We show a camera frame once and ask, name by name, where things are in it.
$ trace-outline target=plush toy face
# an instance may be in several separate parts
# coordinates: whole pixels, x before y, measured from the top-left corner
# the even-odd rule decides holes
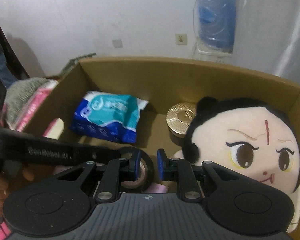
[[[192,143],[210,160],[286,194],[294,191],[300,156],[290,128],[265,107],[225,111],[197,127]]]

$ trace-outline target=plush toy mouth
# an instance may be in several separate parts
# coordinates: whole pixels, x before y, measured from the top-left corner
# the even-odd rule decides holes
[[[270,177],[264,180],[260,180],[259,182],[266,182],[266,181],[270,181],[270,183],[274,183],[274,173],[271,173]]]

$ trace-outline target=plush toy eye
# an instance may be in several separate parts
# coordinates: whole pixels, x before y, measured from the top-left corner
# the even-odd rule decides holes
[[[291,154],[294,154],[294,152],[291,151],[288,148],[282,148],[280,151],[277,150],[277,153],[280,153],[280,155],[279,155],[279,168],[282,171],[285,171],[289,167],[289,164],[290,164],[289,152]]]
[[[226,142],[226,144],[231,149],[231,158],[233,162],[244,169],[251,166],[253,162],[253,151],[259,149],[259,147],[255,148],[250,143],[247,142],[236,142],[236,143]]]

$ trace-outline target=black plush hair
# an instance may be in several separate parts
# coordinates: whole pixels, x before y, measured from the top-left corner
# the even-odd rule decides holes
[[[294,136],[296,136],[287,115],[280,110],[271,108],[268,104],[266,104],[263,101],[252,98],[235,98],[219,102],[215,98],[204,97],[197,103],[197,114],[192,120],[184,139],[184,144],[182,147],[182,153],[184,158],[190,163],[196,163],[200,158],[199,149],[196,146],[196,144],[192,142],[192,135],[197,127],[205,123],[207,120],[215,117],[219,113],[237,108],[247,108],[256,106],[265,107],[269,112],[281,119],[291,129]],[[300,171],[295,190],[298,188],[299,184]]]

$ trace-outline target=red forehead mark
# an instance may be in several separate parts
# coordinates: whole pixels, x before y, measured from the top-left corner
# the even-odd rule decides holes
[[[266,123],[266,130],[267,130],[267,144],[269,145],[269,125],[268,125],[268,120],[265,120]]]

